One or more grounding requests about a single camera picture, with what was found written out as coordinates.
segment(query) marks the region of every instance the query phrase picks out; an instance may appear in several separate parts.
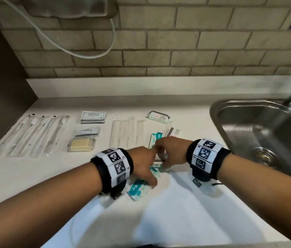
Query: brick wall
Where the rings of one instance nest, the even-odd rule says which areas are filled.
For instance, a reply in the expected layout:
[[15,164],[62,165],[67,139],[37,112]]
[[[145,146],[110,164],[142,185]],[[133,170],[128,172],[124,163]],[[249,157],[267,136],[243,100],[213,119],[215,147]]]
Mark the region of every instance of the brick wall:
[[[2,3],[0,28],[30,77],[291,75],[291,0],[118,2],[116,43],[98,59],[61,52]],[[82,54],[111,42],[108,19],[33,20]]]

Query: white cable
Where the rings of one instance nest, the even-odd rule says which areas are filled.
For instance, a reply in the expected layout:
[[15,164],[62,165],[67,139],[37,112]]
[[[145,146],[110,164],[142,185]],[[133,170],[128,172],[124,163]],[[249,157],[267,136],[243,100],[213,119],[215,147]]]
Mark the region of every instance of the white cable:
[[110,52],[110,50],[112,49],[114,43],[115,43],[115,40],[116,40],[116,32],[115,32],[115,25],[113,23],[113,20],[112,18],[110,18],[110,22],[111,22],[111,27],[112,27],[112,34],[113,34],[113,39],[112,39],[112,42],[111,42],[111,45],[110,47],[103,53],[101,54],[98,54],[98,55],[80,55],[80,54],[77,54],[77,53],[74,53],[72,51],[69,51],[65,48],[63,48],[62,46],[58,45],[56,42],[54,42],[53,40],[51,40],[27,15],[25,15],[16,5],[14,5],[13,3],[11,3],[10,1],[8,0],[2,0],[4,1],[5,3],[7,3],[11,8],[13,8],[15,11],[17,11],[21,16],[23,16],[44,38],[46,38],[50,43],[52,43],[54,46],[56,46],[57,48],[59,48],[60,50],[70,54],[70,55],[73,55],[73,56],[76,56],[78,58],[85,58],[85,59],[94,59],[94,58],[100,58],[102,56],[105,56],[106,54],[108,54]]

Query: sink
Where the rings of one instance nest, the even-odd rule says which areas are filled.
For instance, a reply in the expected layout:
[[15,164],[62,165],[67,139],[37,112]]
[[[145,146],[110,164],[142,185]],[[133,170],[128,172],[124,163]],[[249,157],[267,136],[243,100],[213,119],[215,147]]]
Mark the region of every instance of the sink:
[[236,155],[291,176],[291,109],[279,101],[218,101],[210,108],[228,148]]

